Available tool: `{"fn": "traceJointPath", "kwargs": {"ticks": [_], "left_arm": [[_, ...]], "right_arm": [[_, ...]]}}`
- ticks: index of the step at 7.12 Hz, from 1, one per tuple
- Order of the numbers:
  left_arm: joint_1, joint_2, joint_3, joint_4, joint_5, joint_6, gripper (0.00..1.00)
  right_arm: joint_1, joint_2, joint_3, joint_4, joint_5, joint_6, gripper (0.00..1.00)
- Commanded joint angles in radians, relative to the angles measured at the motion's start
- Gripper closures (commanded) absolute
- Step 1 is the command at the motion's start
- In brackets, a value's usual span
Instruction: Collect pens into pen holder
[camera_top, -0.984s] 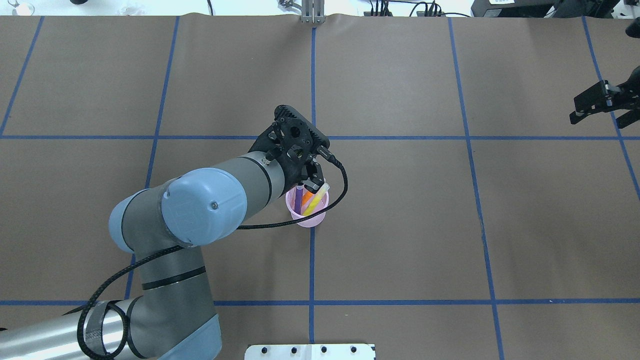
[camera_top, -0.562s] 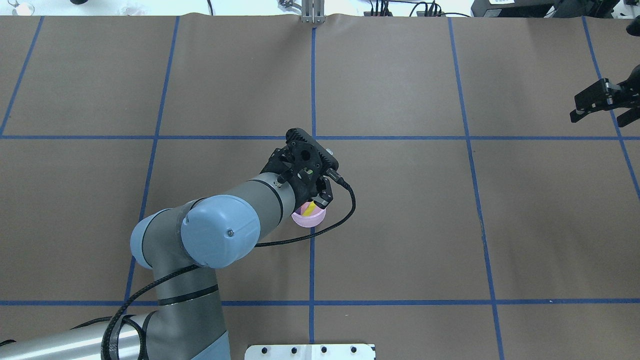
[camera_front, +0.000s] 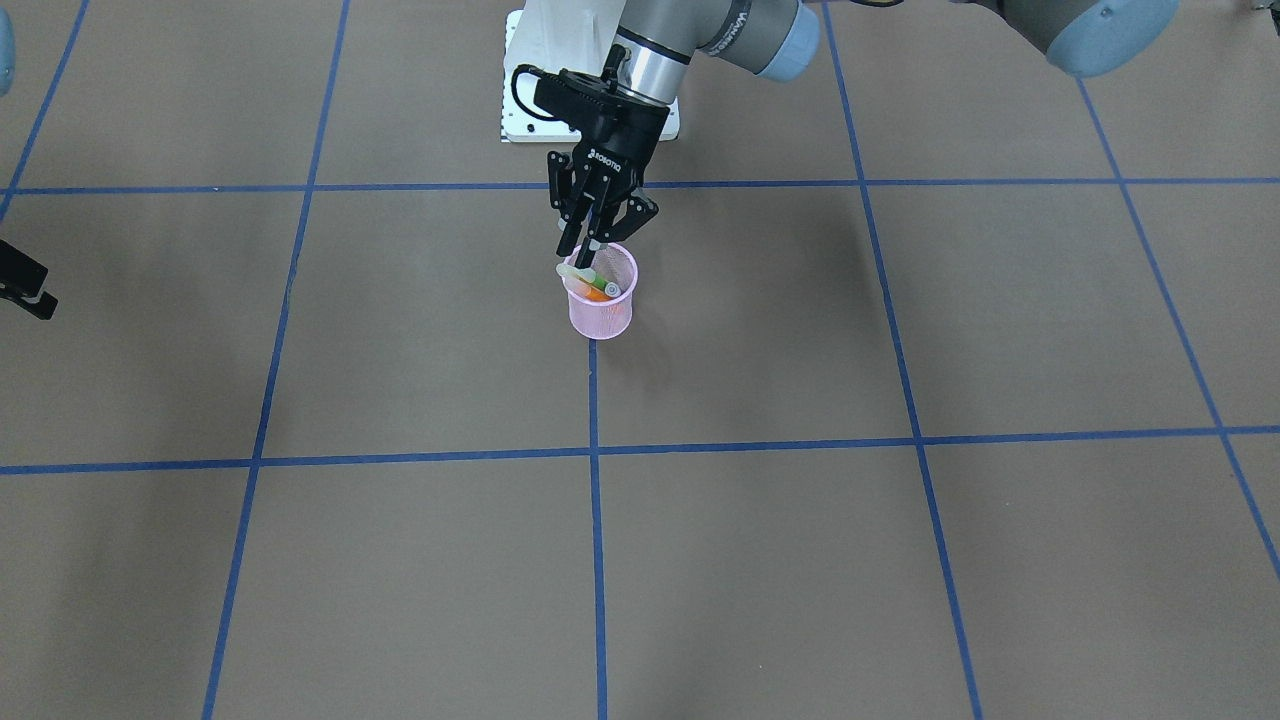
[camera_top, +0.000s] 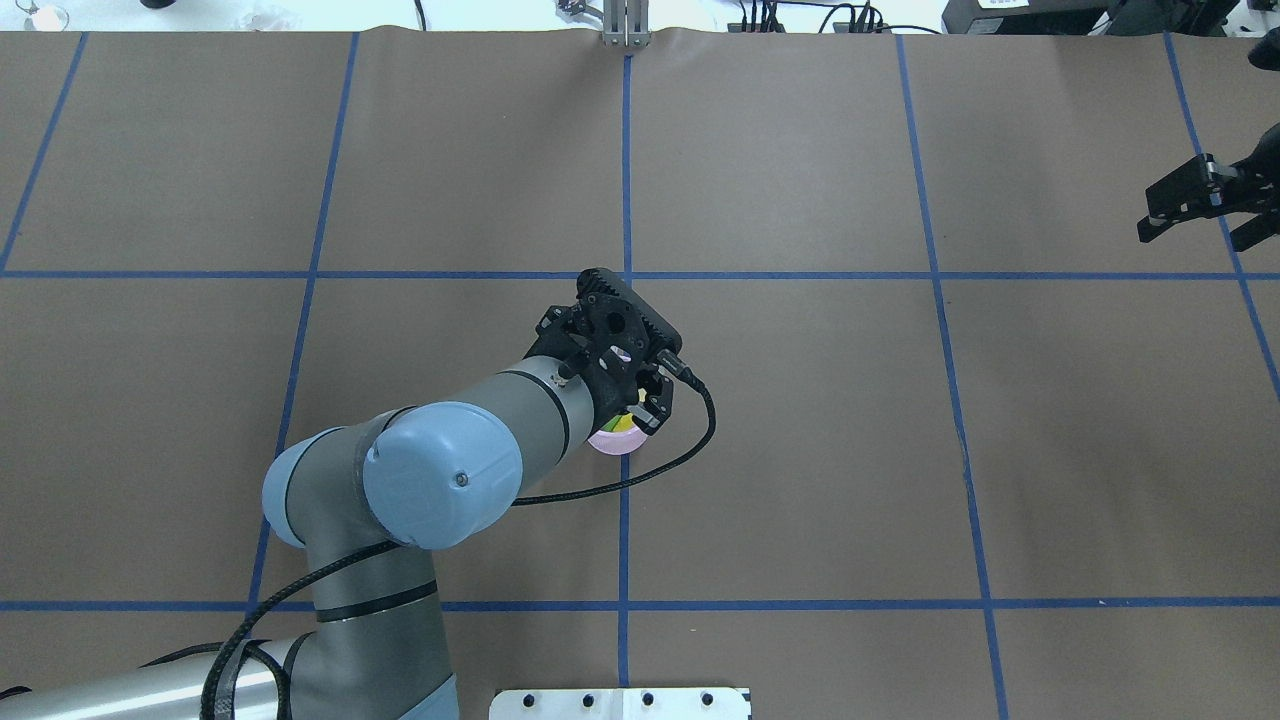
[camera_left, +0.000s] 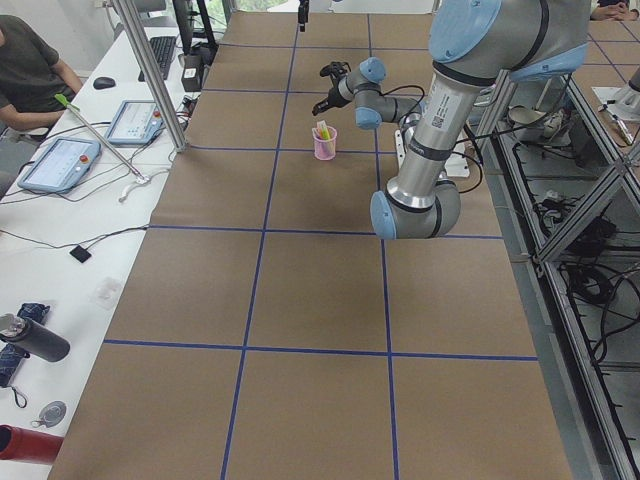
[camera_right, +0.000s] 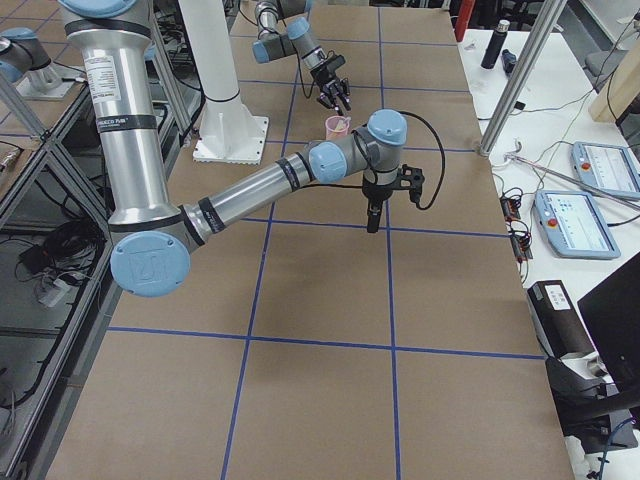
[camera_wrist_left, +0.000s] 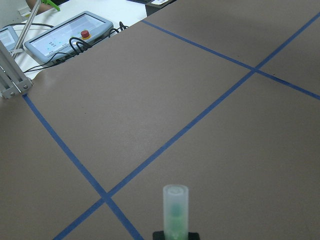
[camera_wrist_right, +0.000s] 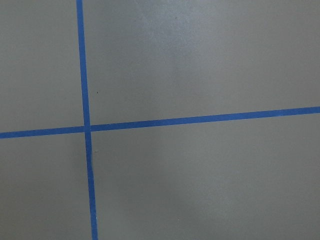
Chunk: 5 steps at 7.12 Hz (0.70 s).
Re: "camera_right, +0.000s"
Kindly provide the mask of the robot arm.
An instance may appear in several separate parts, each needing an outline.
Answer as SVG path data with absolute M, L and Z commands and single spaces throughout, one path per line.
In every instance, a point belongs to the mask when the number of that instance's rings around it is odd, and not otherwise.
M 311 143 L 219 194 L 175 206 L 144 60 L 151 3 L 66 1 L 62 8 L 67 39 L 83 56 L 106 158 L 115 202 L 110 265 L 123 290 L 142 297 L 174 291 L 190 271 L 191 253 L 212 235 L 312 182 L 331 184 L 361 173 L 372 200 L 397 186 L 407 122 L 383 109 L 345 137 Z M 195 158 L 258 164 L 269 121 L 241 100 L 222 5 L 184 1 L 180 10 L 205 96 Z
M 319 89 L 317 101 L 343 115 L 351 110 L 349 81 L 337 73 L 345 58 L 321 46 L 306 18 L 312 6 L 312 1 L 258 1 L 254 8 L 258 27 L 252 45 L 254 58 L 265 64 L 295 55 Z

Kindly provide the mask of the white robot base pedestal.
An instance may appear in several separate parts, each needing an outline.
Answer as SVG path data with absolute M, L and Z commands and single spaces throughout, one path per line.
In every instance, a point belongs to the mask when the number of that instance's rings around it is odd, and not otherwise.
M 205 97 L 194 159 L 260 163 L 269 119 L 254 116 L 241 99 L 223 3 L 179 3 Z

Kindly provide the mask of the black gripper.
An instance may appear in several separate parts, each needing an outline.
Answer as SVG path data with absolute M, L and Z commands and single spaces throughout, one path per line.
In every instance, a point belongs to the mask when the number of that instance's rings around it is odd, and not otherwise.
M 340 79 L 337 71 L 330 75 L 323 69 L 323 63 L 310 70 L 311 76 L 320 90 L 317 101 L 327 109 L 335 110 L 335 97 L 340 100 L 346 111 L 351 110 L 350 86 L 347 78 Z
M 394 192 L 392 184 L 377 185 L 371 182 L 362 183 L 362 193 L 368 200 L 367 232 L 377 233 L 379 230 L 382 203 L 388 200 Z

